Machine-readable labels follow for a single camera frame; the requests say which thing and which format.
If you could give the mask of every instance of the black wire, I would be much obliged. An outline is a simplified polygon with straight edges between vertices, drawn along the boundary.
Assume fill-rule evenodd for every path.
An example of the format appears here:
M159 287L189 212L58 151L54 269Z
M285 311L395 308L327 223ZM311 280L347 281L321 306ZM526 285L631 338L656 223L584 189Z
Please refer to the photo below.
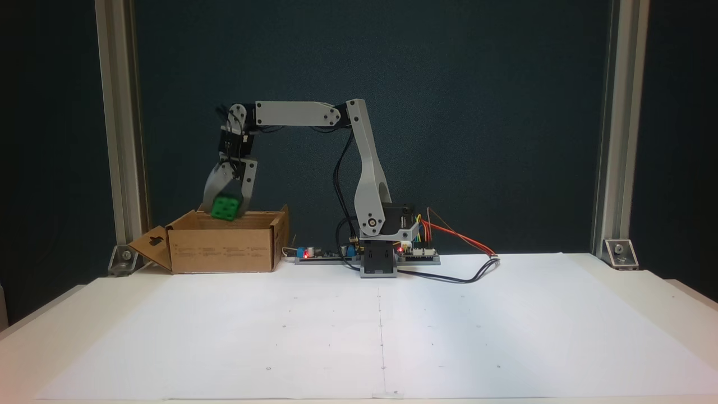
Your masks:
M476 272L476 275L469 279L460 279L458 277L450 277L446 275L438 275L438 274L432 274L427 272L418 272L418 271L408 271L408 270L398 270L397 272L407 274L407 275L415 275L420 277L425 277L427 279L433 279L433 280L441 280L442 282L449 282L449 283L474 283L477 280L481 279L486 275L489 268L491 268L492 265L497 264L501 259L499 258L491 258L487 262L484 263L484 265L479 268L478 272Z
M315 132L319 132L319 133L332 133L332 132L335 132L335 131L337 131L337 130L339 130L339 129L351 128L351 125L347 125L347 126L345 126L345 127L336 127L336 128L334 128L334 129L329 129L329 130L318 129L317 127L309 127L309 128L310 128L311 130L313 130L313 131L315 131Z
M357 220L357 216L348 216L345 218L342 218L342 220L339 221L339 224L337 225L337 231L334 233L335 241L337 242L337 253L339 254L339 257L344 262L344 265L348 266L350 269L354 271L360 270L359 268L355 267L354 265L351 265L347 258L342 254L342 245L339 243L339 232L341 231L342 227L344 226L344 223L350 222L352 220Z
M341 205L342 211L344 212L345 219L349 222L349 233L351 237L356 237L356 230L354 230L354 225L352 225L352 222L350 220L349 216L349 209L347 208L347 204L344 201L344 194L342 193L342 187L341 183L339 181L339 169L342 165L342 160L344 159L344 155L347 153L347 150L349 149L349 146L352 144L352 140L354 140L354 131L352 130L349 133L349 139L347 139L347 144L344 145L344 150L342 150L342 154L339 156L339 160L337 161L337 165L334 167L334 192L337 194L337 198L339 199L339 204Z
M272 126L272 127L257 127L257 129L259 129L259 131L262 133L274 133L274 132L284 129L284 125L282 125L280 127L276 127L276 129L274 126Z

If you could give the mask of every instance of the green block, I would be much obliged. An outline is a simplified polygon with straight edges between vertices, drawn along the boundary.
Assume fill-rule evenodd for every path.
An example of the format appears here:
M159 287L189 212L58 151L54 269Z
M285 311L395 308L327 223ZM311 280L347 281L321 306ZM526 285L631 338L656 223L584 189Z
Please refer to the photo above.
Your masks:
M216 219L232 221L235 216L237 216L239 206L240 201L237 198L218 196L215 198L214 205L212 205L212 212L210 215Z

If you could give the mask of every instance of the table surface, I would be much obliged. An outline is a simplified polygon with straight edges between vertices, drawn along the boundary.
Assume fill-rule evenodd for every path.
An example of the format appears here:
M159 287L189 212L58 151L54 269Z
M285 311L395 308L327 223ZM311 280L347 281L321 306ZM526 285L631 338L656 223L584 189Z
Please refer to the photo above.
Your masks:
M590 254L568 254L637 312L718 369L718 311L649 271L618 272ZM75 358L129 315L171 275L148 267L130 277L100 278L61 303L0 336L0 402L39 403L33 397ZM237 400L247 404L253 400ZM270 401L261 400L262 404ZM305 400L326 404L327 401ZM718 403L718 395L652 398L524 398L446 400L472 403ZM154 401L71 400L59 403L158 403ZM202 404L211 401L191 400Z

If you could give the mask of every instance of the red wire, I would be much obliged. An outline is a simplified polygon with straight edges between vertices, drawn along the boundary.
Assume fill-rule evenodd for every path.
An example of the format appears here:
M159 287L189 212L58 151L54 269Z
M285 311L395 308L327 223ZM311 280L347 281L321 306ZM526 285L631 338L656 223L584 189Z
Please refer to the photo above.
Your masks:
M477 241L474 240L474 239L470 239L469 237L466 237L466 236L463 235L463 234L459 234L459 233L457 233L457 232L455 232L455 231L451 231L451 230L449 230L449 229L445 229L445 228L443 228L443 227L441 227L441 226L438 226L438 225L436 225L436 224L433 224L433 223L430 224L428 221L423 220L423 219L421 220L421 222L422 222L425 226L431 226L431 228L433 228L433 229L441 230L441 231L443 231L443 232L445 232L445 233L454 234L454 235L457 236L457 237L461 237L462 239L466 240L467 242L474 244L476 247L479 247L479 249L481 249L482 251L484 251L486 254L496 255L496 253L495 253L491 248L486 247L484 244L481 244L481 243L477 242Z

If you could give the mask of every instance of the white paper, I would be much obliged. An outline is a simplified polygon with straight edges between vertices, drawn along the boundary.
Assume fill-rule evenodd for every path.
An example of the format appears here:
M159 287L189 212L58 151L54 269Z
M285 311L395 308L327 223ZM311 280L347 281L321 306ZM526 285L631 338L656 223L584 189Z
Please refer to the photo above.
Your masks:
M484 260L421 269L470 277ZM286 263L176 275L38 398L706 393L718 372L568 258L531 254L469 285Z
M381 305L404 398L718 393L715 370L562 254L508 255L470 285L397 282Z

